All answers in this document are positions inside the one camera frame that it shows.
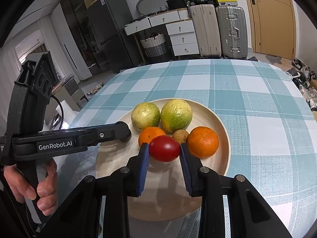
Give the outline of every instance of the white and gray basket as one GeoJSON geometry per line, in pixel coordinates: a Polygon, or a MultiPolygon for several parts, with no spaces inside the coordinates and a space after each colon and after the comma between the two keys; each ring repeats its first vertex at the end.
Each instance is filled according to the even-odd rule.
{"type": "Polygon", "coordinates": [[[141,44],[148,57],[163,55],[168,51],[164,34],[141,40],[141,44]]]}

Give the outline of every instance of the plaid tablecloth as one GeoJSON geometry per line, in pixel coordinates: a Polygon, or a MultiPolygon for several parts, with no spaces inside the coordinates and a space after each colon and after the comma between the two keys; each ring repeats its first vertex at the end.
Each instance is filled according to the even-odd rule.
{"type": "MultiPolygon", "coordinates": [[[[71,126],[113,123],[139,103],[170,97],[195,100],[220,117],[231,143],[228,176],[245,175],[291,235],[302,237],[317,211],[317,124],[299,90],[275,66],[202,59],[129,69],[111,79],[71,126]]],[[[58,159],[61,200],[84,176],[95,175],[97,151],[93,147],[58,159]]],[[[145,225],[131,219],[131,234],[135,238],[197,237],[199,217],[198,210],[166,223],[145,225]]]]}

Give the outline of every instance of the wooden table leg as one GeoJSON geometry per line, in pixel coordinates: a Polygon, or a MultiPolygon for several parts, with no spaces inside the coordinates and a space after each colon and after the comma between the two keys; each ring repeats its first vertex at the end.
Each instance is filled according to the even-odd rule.
{"type": "Polygon", "coordinates": [[[137,48],[138,48],[138,50],[139,50],[139,52],[140,52],[141,58],[142,58],[143,62],[145,63],[144,55],[143,55],[143,53],[142,53],[140,44],[139,44],[139,42],[138,42],[138,40],[137,40],[137,36],[135,35],[135,33],[133,34],[133,37],[134,37],[135,43],[137,44],[137,48]]]}

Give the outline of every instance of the hand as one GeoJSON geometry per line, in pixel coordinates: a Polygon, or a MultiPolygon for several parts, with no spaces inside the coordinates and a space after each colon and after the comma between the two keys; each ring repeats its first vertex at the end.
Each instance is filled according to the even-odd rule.
{"type": "MultiPolygon", "coordinates": [[[[47,164],[47,177],[37,186],[37,194],[40,199],[37,202],[37,207],[44,215],[52,214],[58,204],[57,200],[57,165],[54,159],[51,159],[47,164]]],[[[16,169],[16,165],[7,166],[4,168],[4,177],[7,180],[15,199],[23,203],[24,197],[34,200],[36,193],[33,187],[24,179],[21,173],[16,169]]]]}

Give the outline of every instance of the plate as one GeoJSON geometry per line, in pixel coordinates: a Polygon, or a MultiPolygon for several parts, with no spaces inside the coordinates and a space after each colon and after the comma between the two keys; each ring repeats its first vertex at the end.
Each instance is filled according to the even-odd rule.
{"type": "MultiPolygon", "coordinates": [[[[166,98],[151,101],[161,110],[169,100],[166,98]]],[[[226,175],[230,161],[230,142],[228,133],[217,115],[195,101],[185,100],[193,111],[193,119],[186,129],[188,133],[198,126],[213,129],[219,137],[219,148],[216,153],[202,159],[202,164],[219,175],[226,175]]],[[[137,131],[131,123],[131,111],[120,121],[128,124],[132,138],[128,142],[110,141],[101,144],[97,160],[96,175],[98,178],[109,176],[113,171],[126,166],[130,157],[139,152],[137,131]]],[[[180,160],[162,163],[150,157],[144,191],[138,198],[128,197],[129,216],[145,221],[166,221],[186,216],[201,207],[201,197],[191,198],[185,188],[180,160]]]]}

